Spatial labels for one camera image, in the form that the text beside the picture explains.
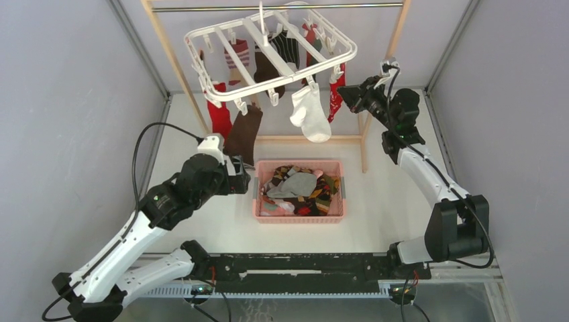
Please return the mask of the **red white patterned sock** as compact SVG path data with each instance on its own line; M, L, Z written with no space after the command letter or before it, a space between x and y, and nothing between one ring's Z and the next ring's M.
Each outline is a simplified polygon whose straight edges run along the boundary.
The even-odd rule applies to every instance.
M346 65L344 63L340 64L340 73L333 73L329 79L330 85L330 96L329 96L329 115L327 120L332 123L336 113L340 110L343 99L338 94L338 88L346 85L345 76Z

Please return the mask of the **pink plastic basket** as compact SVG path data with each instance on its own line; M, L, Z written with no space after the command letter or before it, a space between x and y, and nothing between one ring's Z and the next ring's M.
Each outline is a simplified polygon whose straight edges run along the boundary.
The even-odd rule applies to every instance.
M253 217L259 223L339 223L346 214L339 160L261 160Z

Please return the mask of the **pink patterned sock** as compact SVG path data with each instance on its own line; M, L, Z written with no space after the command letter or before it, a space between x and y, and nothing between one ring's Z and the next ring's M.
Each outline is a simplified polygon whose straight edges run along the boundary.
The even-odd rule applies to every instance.
M313 174L319 178L323 175L322 170L312 170ZM262 191L263 206L269 213L262 213L265 216L269 215L295 215L293 213L294 207L291 203L287 202L286 199L273 199L266 195L263 195Z

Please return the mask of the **grey long sock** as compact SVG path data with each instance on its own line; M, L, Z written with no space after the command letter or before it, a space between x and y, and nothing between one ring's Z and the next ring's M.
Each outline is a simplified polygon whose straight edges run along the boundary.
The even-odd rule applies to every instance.
M269 198L287 199L309 197L315 190L317 177L312 173L298 172L266 192Z

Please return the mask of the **green dotted sock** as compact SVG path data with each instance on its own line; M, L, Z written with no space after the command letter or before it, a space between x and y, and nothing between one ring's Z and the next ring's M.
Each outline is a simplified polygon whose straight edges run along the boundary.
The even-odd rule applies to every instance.
M304 31L304 38L314 47L316 51L321 52L323 45L316 34L317 24L312 23L309 25L308 23L304 23L302 25L302 28ZM317 59L314 58L308 50L306 50L306 66L309 67L317 63Z

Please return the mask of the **wooden hanger stand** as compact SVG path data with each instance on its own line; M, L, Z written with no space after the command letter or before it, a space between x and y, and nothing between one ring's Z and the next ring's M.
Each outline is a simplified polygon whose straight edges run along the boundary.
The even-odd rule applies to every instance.
M198 107L195 91L190 87L189 81L184 73L183 68L178 61L174 48L168 38L164 26L159 18L159 13L182 13L182 12L213 12L213 11L251 11L252 14L240 19L234 19L222 23L213 24L207 27L199 28L189 31L183 38L185 48L188 50L191 57L191 66L197 74L199 81L198 92L205 95L206 100L211 101L217 107L221 107L223 102L234 102L236 107L243 113L247 111L246 100L251 102L258 102L258 93L267 92L268 98L272 105L278 104L277 88L285 86L302 79L307 81L307 84L312 89L315 88L312 76L330 70L332 76L340 77L343 74L341 65L353 59L357 54L357 45L354 41L349 39L341 29L334 26L328 19L326 19L318 11L322 8L321 5L310 5L303 1L293 1L285 5L265 6L259 3L256 6L233 6L233 7L157 7L153 1L143 1L142 6L148 16L162 48L170 62L170 65L177 77L177 80L187 96L189 103L195 111L201 127L207 131L205 119ZM333 50L336 43L340 43L346 49L345 53L339 55L324 56L321 54L308 40L306 40L288 21L287 12L292 10L306 10L307 26L311 27L316 25L315 35L322 40L323 45ZM300 46L304 48L310 55L316 59L317 64L313 66L294 71L287 62L278 54L277 50L270 46L268 42L268 29L265 20L269 17L274 17L281 23L298 41ZM275 67L278 76L262 82L254 80L248 69L243 65L239 59L237 52L232 48L232 44L236 42L235 30L236 28L244 28L249 37L256 45L260 47L261 52L268 59L269 63ZM211 75L207 72L205 65L199 58L197 48L194 46L193 39L198 37L202 38L208 51L213 52L211 37L216 36L223 48L233 60L237 71L240 74L241 88L230 92L219 92L215 90Z

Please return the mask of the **red black argyle sock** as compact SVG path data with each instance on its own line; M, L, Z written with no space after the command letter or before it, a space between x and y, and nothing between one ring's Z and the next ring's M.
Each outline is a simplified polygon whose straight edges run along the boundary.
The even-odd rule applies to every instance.
M309 197L294 197L286 199L286 201L293 205L295 215L319 217L327 216L333 196L325 188L324 180L320 176L317 179L315 190Z

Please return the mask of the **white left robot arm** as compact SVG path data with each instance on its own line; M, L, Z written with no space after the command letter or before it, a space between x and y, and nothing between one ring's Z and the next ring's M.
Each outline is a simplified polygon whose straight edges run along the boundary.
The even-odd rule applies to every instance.
M209 254L195 240L169 255L132 269L147 248L190 218L213 196L244 195L250 175L241 156L198 153L181 171L142 197L117 235L88 263L52 280L58 300L68 302L74 321L114 321L138 297L177 278L200 280L209 273Z

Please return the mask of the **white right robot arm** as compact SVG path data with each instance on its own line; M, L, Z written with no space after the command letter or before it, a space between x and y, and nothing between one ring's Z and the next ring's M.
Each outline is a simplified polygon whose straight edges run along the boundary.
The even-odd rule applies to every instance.
M468 256L494 256L488 234L489 203L484 196L463 189L432 159L416 126L419 95L407 88L392 93L378 76L360 85L338 87L337 92L352 113L367 111L386 127L382 133L385 154L411 177L431 206L422 236L390 246L391 276L408 277L416 263L463 264Z

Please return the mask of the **white plastic clip hanger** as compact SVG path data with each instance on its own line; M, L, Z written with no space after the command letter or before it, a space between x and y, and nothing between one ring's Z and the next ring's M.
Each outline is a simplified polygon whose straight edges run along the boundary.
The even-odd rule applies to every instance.
M315 34L318 39L323 43L339 44L343 46L343 51L340 54L323 55L286 17L286 13L295 9L307 11L308 20L316 24ZM192 67L197 73L201 90L206 100L212 102L217 107L232 101L242 113L247 113L248 109L244 99L261 92L267 92L271 103L277 105L279 96L276 88L305 79L309 87L315 89L316 86L310 80L310 76L329 69L332 69L335 73L340 73L341 64L356 57L358 52L356 43L320 14L316 5L295 1L276 7L265 7L263 4L259 4L255 7L255 10L256 13L253 15L199 28L186 33L184 36L184 43L191 56ZM277 50L276 46L270 42L269 31L265 22L268 18L275 18L284 28L285 38L295 40L299 47L304 48L316 60L316 63L293 70L291 63L285 60L283 52ZM236 28L244 29L254 42L251 47L260 50L269 65L276 71L276 75L270 76L267 80L254 80L254 77L245 67L242 59L233 47L235 40L232 37ZM211 50L213 48L211 43L213 38L219 40L223 49L226 50L235 67L242 75L244 85L241 88L228 92L221 92L215 88L212 76L209 74L194 44L195 39L201 39L204 41L207 49Z

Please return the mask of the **red bear sock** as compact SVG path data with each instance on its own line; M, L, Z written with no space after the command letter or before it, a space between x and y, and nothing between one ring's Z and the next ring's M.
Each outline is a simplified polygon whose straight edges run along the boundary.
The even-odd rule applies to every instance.
M212 132L220 134L226 140L233 126L226 103L222 102L221 106L218 107L212 101L208 101L207 109L211 120Z

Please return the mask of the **black white striped sock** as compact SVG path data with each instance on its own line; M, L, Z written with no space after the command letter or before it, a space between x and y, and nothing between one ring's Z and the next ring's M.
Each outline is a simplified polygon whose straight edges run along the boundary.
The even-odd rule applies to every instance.
M295 70L300 67L299 44L295 38L289 38L285 31L274 34L269 40L279 56L287 63L292 64Z

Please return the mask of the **brown sock striped cuff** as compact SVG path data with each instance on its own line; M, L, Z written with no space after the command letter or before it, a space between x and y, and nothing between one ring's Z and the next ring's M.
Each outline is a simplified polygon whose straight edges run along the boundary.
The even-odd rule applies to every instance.
M280 77L279 72L273 64L267 59L266 55L261 51L258 45L254 47L256 71L254 73L254 80L256 83L263 83L274 78Z

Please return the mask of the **metal hanging rod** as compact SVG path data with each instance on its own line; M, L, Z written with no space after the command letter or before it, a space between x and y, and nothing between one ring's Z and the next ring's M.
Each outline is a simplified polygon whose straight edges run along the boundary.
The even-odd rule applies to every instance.
M221 6L221 7L157 7L151 9L154 13L178 13L178 12L224 12L224 11L258 11L265 10L304 10L304 9L353 9L353 8L388 8L402 7L403 2L388 3L353 3L353 4L288 4L288 5L245 5L245 6Z

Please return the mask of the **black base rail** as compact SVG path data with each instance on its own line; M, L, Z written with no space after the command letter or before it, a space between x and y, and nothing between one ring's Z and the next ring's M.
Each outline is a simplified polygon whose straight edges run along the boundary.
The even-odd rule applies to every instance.
M191 276L224 293L373 293L381 282L431 278L427 264L402 265L385 253L212 254L195 240L180 247L197 260Z

